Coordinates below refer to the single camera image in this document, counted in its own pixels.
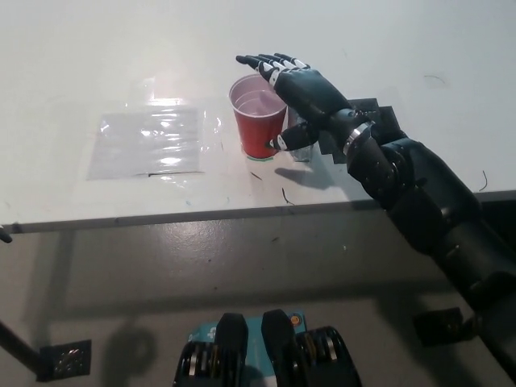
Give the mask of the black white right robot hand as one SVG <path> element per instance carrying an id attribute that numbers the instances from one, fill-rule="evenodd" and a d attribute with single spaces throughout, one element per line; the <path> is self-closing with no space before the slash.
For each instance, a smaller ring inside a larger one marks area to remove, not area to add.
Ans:
<path id="1" fill-rule="evenodd" d="M 294 151 L 319 141 L 328 133 L 343 154 L 366 144 L 374 123 L 316 69 L 283 54 L 237 56 L 236 61 L 257 71 L 276 95 L 302 121 L 265 143 L 278 151 Z"/>

